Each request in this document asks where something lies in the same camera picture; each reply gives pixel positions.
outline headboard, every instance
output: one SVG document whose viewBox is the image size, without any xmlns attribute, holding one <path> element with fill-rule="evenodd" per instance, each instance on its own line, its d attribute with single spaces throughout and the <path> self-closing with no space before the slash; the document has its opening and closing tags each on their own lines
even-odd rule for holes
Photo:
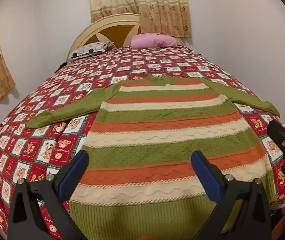
<svg viewBox="0 0 285 240">
<path fill-rule="evenodd" d="M 102 18 L 86 28 L 74 41 L 68 56 L 77 48 L 89 43 L 112 41 L 116 48 L 129 46 L 131 38 L 140 34 L 139 15 L 133 13 L 115 14 Z M 176 38 L 178 45 L 184 45 Z"/>
</svg>

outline orange stripe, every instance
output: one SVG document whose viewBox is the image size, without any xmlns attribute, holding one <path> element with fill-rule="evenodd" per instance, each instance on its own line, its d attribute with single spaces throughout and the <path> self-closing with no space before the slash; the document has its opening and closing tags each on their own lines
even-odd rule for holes
<svg viewBox="0 0 285 240">
<path fill-rule="evenodd" d="M 259 143 L 257 146 L 237 153 L 209 158 L 211 164 L 220 170 L 227 170 L 260 160 L 266 151 Z M 142 167 L 97 168 L 88 169 L 81 178 L 86 185 L 116 185 L 126 183 L 143 183 L 156 180 L 179 179 L 195 176 L 190 161 L 153 164 Z"/>
<path fill-rule="evenodd" d="M 149 82 L 124 82 L 121 81 L 120 85 L 123 87 L 150 87 L 152 86 L 152 84 L 150 84 Z"/>
<path fill-rule="evenodd" d="M 110 104 L 135 104 L 135 103 L 169 103 L 169 102 L 194 102 L 217 98 L 220 94 L 190 96 L 190 97 L 148 97 L 148 98 L 111 98 Z"/>
<path fill-rule="evenodd" d="M 193 79 L 180 79 L 175 82 L 175 85 L 199 85 L 202 81 L 200 78 L 193 78 Z"/>
<path fill-rule="evenodd" d="M 202 127 L 217 125 L 231 121 L 239 120 L 241 115 L 238 111 L 231 114 L 211 116 L 206 118 L 186 118 L 170 121 L 152 121 L 152 122 L 128 122 L 128 123 L 99 123 L 95 122 L 91 127 L 91 132 L 135 132 L 135 131 L 153 131 L 183 129 L 191 127 Z"/>
</svg>

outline green stripe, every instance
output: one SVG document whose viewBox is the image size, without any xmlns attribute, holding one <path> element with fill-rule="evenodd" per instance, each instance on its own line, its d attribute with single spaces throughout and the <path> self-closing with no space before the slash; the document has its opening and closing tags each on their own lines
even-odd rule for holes
<svg viewBox="0 0 285 240">
<path fill-rule="evenodd" d="M 262 178 L 265 188 L 269 182 Z M 237 201 L 224 227 L 231 228 L 239 213 Z M 161 203 L 129 206 L 90 206 L 70 202 L 70 216 L 88 239 L 189 239 L 196 235 L 215 207 L 206 195 Z"/>
<path fill-rule="evenodd" d="M 259 143 L 259 138 L 249 128 L 221 138 L 127 147 L 90 148 L 84 145 L 82 149 L 89 153 L 90 168 L 109 168 L 185 161 L 196 150 L 201 150 L 206 157 L 213 157 L 248 150 Z"/>
<path fill-rule="evenodd" d="M 143 111 L 115 111 L 108 112 L 100 109 L 96 122 L 147 122 L 167 121 L 180 118 L 211 117 L 213 115 L 231 114 L 236 110 L 234 104 L 227 100 L 221 105 L 208 107 L 195 107 L 186 109 L 164 109 L 164 110 L 143 110 Z"/>
<path fill-rule="evenodd" d="M 122 92 L 119 91 L 113 98 L 154 98 L 154 97 L 191 97 L 215 94 L 216 92 L 210 88 L 194 89 L 194 90 L 164 90 L 164 91 L 137 91 L 137 92 Z"/>
<path fill-rule="evenodd" d="M 262 182 L 266 190 L 268 203 L 270 204 L 275 202 L 276 196 L 275 196 L 275 181 L 274 181 L 273 172 L 268 171 L 266 176 L 262 178 Z"/>
</svg>

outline metal bolt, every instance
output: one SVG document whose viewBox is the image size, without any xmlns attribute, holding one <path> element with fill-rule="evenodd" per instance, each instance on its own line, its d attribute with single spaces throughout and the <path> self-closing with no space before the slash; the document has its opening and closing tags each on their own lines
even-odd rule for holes
<svg viewBox="0 0 285 240">
<path fill-rule="evenodd" d="M 225 175 L 225 179 L 226 179 L 227 181 L 231 181 L 231 180 L 234 180 L 234 176 L 232 176 L 231 174 L 226 174 L 226 175 Z"/>
<path fill-rule="evenodd" d="M 20 178 L 20 179 L 18 179 L 18 181 L 17 181 L 17 183 L 18 183 L 19 185 L 23 184 L 24 182 L 25 182 L 25 179 L 24 179 L 24 178 Z"/>
<path fill-rule="evenodd" d="M 262 183 L 261 179 L 255 179 L 254 181 L 257 185 L 260 185 Z"/>
<path fill-rule="evenodd" d="M 50 173 L 46 176 L 46 180 L 48 181 L 52 181 L 54 178 L 55 178 L 55 175 L 50 174 Z"/>
</svg>

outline sweater sleeve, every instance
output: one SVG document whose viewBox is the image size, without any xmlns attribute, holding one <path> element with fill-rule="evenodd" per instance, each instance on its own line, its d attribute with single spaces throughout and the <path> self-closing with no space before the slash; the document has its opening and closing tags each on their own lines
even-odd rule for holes
<svg viewBox="0 0 285 240">
<path fill-rule="evenodd" d="M 83 99 L 70 105 L 64 106 L 56 111 L 43 111 L 31 118 L 25 125 L 26 128 L 36 129 L 52 123 L 70 120 L 89 113 L 99 111 L 101 103 L 112 98 L 119 90 L 120 83 L 108 88 L 95 89 Z"/>
<path fill-rule="evenodd" d="M 275 114 L 277 116 L 280 116 L 279 111 L 269 101 L 261 101 L 256 96 L 247 94 L 241 90 L 238 90 L 237 88 L 233 88 L 233 87 L 225 86 L 220 83 L 212 82 L 205 78 L 202 78 L 202 81 L 207 87 L 211 88 L 212 90 L 216 91 L 219 94 L 225 95 L 233 103 L 242 104 L 245 106 L 252 106 L 252 107 L 264 110 L 266 112 Z"/>
</svg>

